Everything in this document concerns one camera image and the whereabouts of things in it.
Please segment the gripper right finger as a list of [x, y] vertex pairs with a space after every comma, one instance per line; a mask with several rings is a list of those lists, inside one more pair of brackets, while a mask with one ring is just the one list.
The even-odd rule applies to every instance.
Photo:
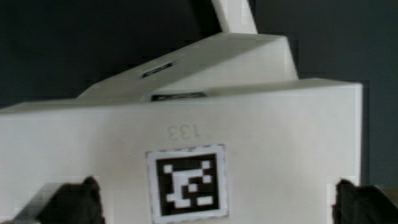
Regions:
[[336, 184], [333, 224], [398, 224], [398, 186]]

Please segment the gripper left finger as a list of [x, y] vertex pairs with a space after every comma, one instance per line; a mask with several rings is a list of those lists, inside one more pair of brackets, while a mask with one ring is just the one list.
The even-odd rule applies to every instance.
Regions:
[[100, 191], [93, 176], [82, 183], [64, 184], [40, 212], [40, 224], [107, 224]]

